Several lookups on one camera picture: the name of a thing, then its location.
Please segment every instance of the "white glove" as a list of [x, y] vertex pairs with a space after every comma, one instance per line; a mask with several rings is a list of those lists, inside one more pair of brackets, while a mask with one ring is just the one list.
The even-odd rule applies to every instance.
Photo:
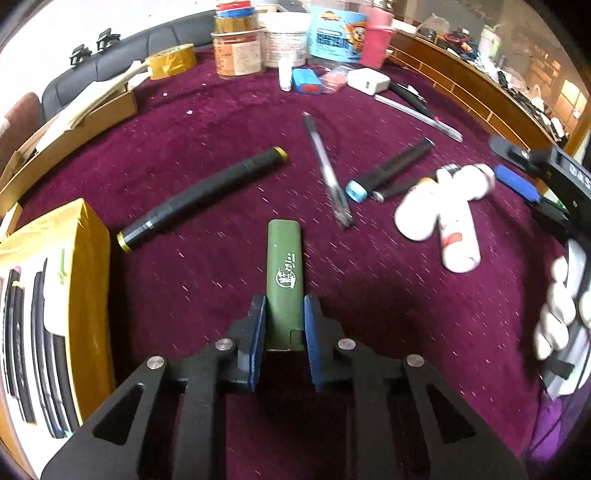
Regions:
[[[560, 351], [569, 342], [568, 325], [576, 316], [574, 298], [580, 287], [586, 255], [574, 240], [569, 241], [569, 261], [557, 258], [550, 268], [553, 283], [548, 288], [546, 303], [535, 326], [534, 349], [539, 360], [547, 359], [553, 350]], [[591, 327], [591, 291], [579, 301], [579, 313], [587, 328]]]

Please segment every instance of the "black cylinder with yellow ends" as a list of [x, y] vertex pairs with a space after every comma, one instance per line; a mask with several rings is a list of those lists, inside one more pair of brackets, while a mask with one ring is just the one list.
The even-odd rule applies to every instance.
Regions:
[[117, 234], [119, 246], [126, 252], [131, 251], [134, 245], [145, 241], [151, 233], [169, 225], [174, 218], [186, 212], [187, 209], [271, 171], [278, 165], [286, 163], [287, 160], [285, 151], [274, 147], [248, 160], [235, 163], [206, 179], [199, 180], [195, 185], [176, 194], [121, 230]]

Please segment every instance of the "light blue bucket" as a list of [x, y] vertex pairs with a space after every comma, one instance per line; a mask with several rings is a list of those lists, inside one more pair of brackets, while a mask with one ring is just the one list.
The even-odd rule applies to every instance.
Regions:
[[367, 30], [367, 15], [310, 7], [312, 21], [308, 30], [310, 55], [321, 59], [357, 63]]

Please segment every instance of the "white logo on lighter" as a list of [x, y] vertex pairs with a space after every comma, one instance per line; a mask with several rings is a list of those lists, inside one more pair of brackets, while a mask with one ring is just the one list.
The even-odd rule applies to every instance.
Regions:
[[295, 267], [296, 255], [287, 254], [284, 269], [278, 268], [277, 275], [275, 275], [277, 285], [281, 288], [294, 288], [296, 286], [296, 274], [293, 273]]

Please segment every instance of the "white charger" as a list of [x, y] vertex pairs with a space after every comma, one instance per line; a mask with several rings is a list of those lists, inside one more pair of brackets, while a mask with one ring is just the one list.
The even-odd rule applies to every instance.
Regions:
[[347, 74], [347, 85], [368, 95], [375, 95], [388, 90], [390, 77], [368, 68], [351, 70]]

